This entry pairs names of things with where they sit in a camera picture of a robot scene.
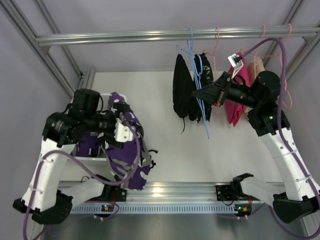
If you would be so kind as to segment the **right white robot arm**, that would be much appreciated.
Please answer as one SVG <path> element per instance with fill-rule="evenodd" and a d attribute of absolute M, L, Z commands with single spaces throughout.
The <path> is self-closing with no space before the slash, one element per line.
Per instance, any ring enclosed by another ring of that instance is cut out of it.
<path fill-rule="evenodd" d="M 252 86 L 236 83 L 230 73 L 224 72 L 216 82 L 195 90 L 192 96 L 217 107 L 229 101 L 251 109 L 249 123 L 271 154 L 285 190 L 250 173 L 234 177 L 230 186 L 236 198 L 252 196 L 263 201 L 282 222 L 289 224 L 320 209 L 320 186 L 310 186 L 309 171 L 303 162 L 296 161 L 300 153 L 290 123 L 276 103 L 280 89 L 280 78 L 272 71 L 260 72 Z"/>

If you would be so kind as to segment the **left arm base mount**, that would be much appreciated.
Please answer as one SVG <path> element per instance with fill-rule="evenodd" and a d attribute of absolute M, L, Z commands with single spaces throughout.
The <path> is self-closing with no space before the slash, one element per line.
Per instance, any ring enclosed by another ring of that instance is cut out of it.
<path fill-rule="evenodd" d="M 119 186 L 107 185 L 103 188 L 102 194 L 98 198 L 101 201 L 107 202 L 125 202 L 127 199 L 127 190 Z"/>

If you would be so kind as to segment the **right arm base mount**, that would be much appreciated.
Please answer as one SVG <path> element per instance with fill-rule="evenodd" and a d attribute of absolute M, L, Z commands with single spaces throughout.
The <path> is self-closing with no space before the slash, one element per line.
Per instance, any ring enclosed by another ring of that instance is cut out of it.
<path fill-rule="evenodd" d="M 240 198 L 239 192 L 233 183 L 215 186 L 216 198 L 218 201 L 235 201 Z"/>

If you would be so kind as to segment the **light blue wire hanger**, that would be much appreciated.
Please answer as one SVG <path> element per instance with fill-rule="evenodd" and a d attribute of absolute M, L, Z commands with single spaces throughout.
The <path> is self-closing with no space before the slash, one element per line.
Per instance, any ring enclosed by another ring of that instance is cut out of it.
<path fill-rule="evenodd" d="M 194 40 L 194 34 L 193 34 L 193 30 L 191 27 L 189 27 L 189 32 L 190 32 L 190 40 L 187 40 L 187 46 L 192 47 L 192 51 L 193 51 L 193 40 Z M 196 77 L 194 77 L 194 81 L 195 81 L 195 87 L 196 90 L 199 90 L 203 87 L 203 82 L 202 80 L 197 80 Z M 205 131 L 206 131 L 206 135 L 207 138 L 210 139 L 210 131 L 209 131 L 209 127 L 208 127 L 208 122 L 211 121 L 211 113 L 212 113 L 212 107 L 209 107 L 208 103 L 205 103 L 203 100 L 200 100 L 198 98 L 196 98 L 199 108 L 200 108 L 200 112 L 201 112 L 201 116 L 204 122 L 204 127 L 205 127 Z"/>

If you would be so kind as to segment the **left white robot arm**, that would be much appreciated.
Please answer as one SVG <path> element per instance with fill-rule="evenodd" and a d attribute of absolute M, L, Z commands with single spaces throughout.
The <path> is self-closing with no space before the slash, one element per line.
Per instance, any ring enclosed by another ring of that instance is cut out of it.
<path fill-rule="evenodd" d="M 109 181 L 94 174 L 82 162 L 71 155 L 76 144 L 86 133 L 103 134 L 112 145 L 121 147 L 125 142 L 136 140 L 134 131 L 125 121 L 130 106 L 115 102 L 115 111 L 98 109 L 103 99 L 97 91 L 81 88 L 74 92 L 71 103 L 63 112 L 51 114 L 45 122 L 41 150 L 32 180 L 21 198 L 14 200 L 13 208 L 40 225 L 62 223 L 72 208 L 100 197 L 108 186 L 127 182 L 136 171 L 126 178 Z M 67 190 L 59 190 L 63 169 L 68 160 L 73 161 L 91 177 Z"/>

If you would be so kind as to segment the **purple camouflage trousers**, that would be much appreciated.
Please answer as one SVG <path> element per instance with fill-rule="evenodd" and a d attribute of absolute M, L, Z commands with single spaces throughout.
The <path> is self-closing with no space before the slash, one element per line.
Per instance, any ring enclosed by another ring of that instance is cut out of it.
<path fill-rule="evenodd" d="M 120 94 L 111 93 L 106 109 L 119 114 L 120 107 L 125 107 L 124 120 L 135 131 L 140 144 L 139 149 L 135 140 L 116 146 L 107 140 L 106 134 L 88 132 L 79 140 L 71 154 L 87 158 L 106 157 L 106 170 L 102 176 L 108 182 L 121 182 L 120 186 L 126 190 L 143 190 L 151 169 L 156 165 L 150 153 L 158 151 L 147 149 L 144 129 L 138 117 Z"/>

